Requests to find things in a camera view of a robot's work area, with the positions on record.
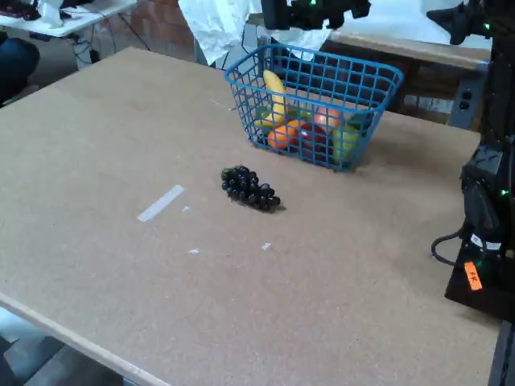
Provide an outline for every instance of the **white tape strip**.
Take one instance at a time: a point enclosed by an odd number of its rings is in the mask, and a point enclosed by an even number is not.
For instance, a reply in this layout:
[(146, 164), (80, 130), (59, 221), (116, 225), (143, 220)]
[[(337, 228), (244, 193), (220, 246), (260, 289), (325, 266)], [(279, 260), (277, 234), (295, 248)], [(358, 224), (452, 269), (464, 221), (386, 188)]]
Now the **white tape strip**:
[(179, 195), (184, 191), (184, 188), (180, 185), (175, 185), (172, 189), (166, 193), (163, 197), (158, 199), (155, 203), (150, 205), (141, 215), (138, 216), (138, 220), (142, 222), (147, 222), (151, 220), (160, 213), (165, 207), (168, 206), (174, 199), (179, 197)]

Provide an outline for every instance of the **wooden tabletop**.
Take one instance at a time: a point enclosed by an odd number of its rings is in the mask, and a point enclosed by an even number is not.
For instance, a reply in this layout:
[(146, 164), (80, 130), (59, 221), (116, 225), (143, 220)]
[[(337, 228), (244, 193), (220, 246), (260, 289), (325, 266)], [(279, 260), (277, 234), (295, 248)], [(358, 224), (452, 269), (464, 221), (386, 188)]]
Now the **wooden tabletop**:
[[(222, 105), (222, 72), (129, 49), (1, 109), (0, 303), (142, 386), (485, 385), (499, 322), (429, 254), (478, 137), (385, 113), (336, 174)], [(241, 163), (286, 210), (229, 202)]]
[(486, 63), (490, 60), (490, 50), (479, 48), (446, 46), (443, 44), (384, 38), (376, 35), (352, 34), (342, 31), (333, 31), (329, 39), (349, 46), (368, 48), (432, 63), (447, 64), (467, 70), (484, 71)]

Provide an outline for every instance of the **orange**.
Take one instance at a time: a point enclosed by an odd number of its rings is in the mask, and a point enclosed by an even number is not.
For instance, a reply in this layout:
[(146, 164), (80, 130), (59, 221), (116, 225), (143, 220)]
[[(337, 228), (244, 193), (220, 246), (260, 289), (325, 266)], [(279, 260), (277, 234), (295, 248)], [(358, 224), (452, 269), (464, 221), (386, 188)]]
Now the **orange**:
[(270, 131), (267, 137), (268, 145), (280, 150), (286, 149), (288, 145), (298, 145), (302, 123), (299, 119), (295, 119)]

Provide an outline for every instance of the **red apple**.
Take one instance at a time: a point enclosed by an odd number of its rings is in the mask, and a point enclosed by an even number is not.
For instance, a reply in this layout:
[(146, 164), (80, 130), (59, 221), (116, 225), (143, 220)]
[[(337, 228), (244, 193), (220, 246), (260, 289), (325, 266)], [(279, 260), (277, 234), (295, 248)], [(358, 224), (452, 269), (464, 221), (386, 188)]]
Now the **red apple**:
[(315, 151), (315, 160), (328, 162), (330, 160), (330, 150), (332, 146), (331, 137), (320, 126), (313, 125), (309, 122), (304, 123), (299, 131), (300, 151), (303, 158), (307, 161), (313, 160), (313, 151)]

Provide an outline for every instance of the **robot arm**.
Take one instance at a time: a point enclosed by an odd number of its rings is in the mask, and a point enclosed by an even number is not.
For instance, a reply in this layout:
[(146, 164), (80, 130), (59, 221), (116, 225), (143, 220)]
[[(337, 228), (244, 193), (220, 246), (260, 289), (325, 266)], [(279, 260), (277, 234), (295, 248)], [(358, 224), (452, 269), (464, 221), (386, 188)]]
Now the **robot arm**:
[(344, 12), (350, 10), (353, 18), (369, 15), (369, 0), (296, 0), (288, 6), (286, 0), (262, 0), (265, 27), (269, 30), (287, 30), (298, 27), (303, 30), (322, 28), (329, 19), (329, 28), (344, 24)]

